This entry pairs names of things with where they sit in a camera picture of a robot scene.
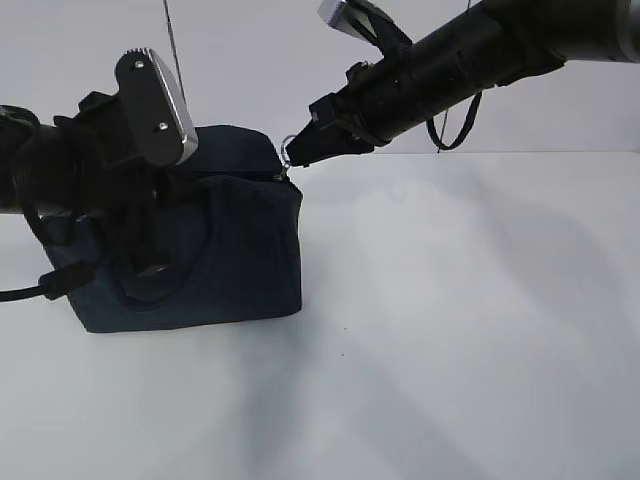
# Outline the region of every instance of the white backdrop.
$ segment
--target white backdrop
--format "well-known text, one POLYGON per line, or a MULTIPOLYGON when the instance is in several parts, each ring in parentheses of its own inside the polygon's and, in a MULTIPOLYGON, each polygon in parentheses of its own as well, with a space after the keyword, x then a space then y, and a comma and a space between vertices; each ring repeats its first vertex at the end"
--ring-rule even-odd
MULTIPOLYGON (((466 9, 467 0, 379 0, 419 40, 466 9)), ((331 30, 319 0, 181 0, 172 5, 191 111, 198 122, 235 122, 278 141, 309 121, 309 104, 345 84, 373 47, 331 30)), ((544 78, 488 92, 462 151, 635 151, 640 148, 640 66, 571 63, 544 78)), ((457 135, 466 106, 451 114, 457 135)), ((387 147, 433 151, 424 128, 387 147)))
MULTIPOLYGON (((376 58, 315 1, 236 3, 172 2, 201 124, 279 139, 376 58)), ((380 4, 414 38, 465 6, 380 4)), ((2 9, 0 103, 43 120, 113 92, 127 48, 171 58, 158 0, 2 9)), ((634 75, 576 66, 492 92, 468 148, 636 148, 634 75), (574 85, 585 69, 611 90, 574 85)), ((392 148, 431 149, 419 130, 392 148)), ((288 319, 94 336, 65 301, 0 305, 0 478, 640 478, 639 159, 382 154, 297 171, 305 309, 288 319)), ((49 270, 22 219, 0 232, 0 289, 49 270)))

